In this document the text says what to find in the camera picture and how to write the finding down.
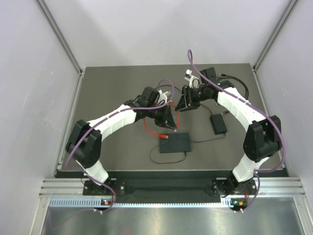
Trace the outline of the black network switch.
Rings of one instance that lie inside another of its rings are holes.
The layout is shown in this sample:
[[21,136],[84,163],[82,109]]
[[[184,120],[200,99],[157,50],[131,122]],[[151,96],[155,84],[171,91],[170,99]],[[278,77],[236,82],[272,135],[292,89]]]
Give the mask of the black network switch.
[[188,153],[191,152],[191,140],[189,133],[166,134],[168,138],[159,138],[159,152]]

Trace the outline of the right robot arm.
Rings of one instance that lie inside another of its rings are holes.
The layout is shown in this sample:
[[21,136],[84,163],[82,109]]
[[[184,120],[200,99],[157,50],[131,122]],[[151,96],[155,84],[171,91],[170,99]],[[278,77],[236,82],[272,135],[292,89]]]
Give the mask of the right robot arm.
[[212,99],[226,108],[243,126],[246,136],[243,143],[244,155],[226,179],[225,194],[241,193],[253,174],[260,166],[282,147],[277,134],[281,130],[281,122],[277,116],[267,119],[259,111],[250,107],[235,86],[228,80],[216,76],[213,67],[200,72],[200,78],[185,73],[188,85],[182,87],[181,97],[176,111],[184,112],[197,109],[202,101]]

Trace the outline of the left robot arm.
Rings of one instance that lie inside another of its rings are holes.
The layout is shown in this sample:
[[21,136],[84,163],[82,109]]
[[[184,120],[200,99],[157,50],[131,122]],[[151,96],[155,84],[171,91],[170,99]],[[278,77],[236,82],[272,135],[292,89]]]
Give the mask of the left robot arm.
[[142,94],[120,105],[116,110],[94,120],[75,123],[65,146],[70,159],[74,159],[94,183],[100,194],[110,191],[109,174],[100,162],[102,141],[117,130],[144,118],[155,125],[175,130],[170,102],[173,92],[146,87]]

